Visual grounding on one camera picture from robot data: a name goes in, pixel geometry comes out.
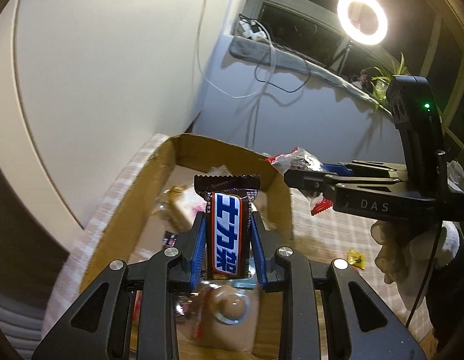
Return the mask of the gloved right hand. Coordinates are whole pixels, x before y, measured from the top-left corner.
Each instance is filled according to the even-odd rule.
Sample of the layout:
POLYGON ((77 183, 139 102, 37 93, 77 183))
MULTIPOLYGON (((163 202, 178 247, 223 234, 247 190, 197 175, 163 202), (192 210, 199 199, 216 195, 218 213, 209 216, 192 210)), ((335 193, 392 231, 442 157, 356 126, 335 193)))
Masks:
MULTIPOLYGON (((398 226, 377 221, 371 226, 370 233, 381 246, 375 264, 384 274, 384 282, 397 285, 403 304, 410 311, 413 304, 421 303, 425 296, 418 292, 425 279, 437 232, 428 230, 411 241, 400 242, 398 226)), ((459 247, 460 231, 456 224, 444 221, 433 258, 433 267, 439 269, 451 263, 457 256, 459 247)))

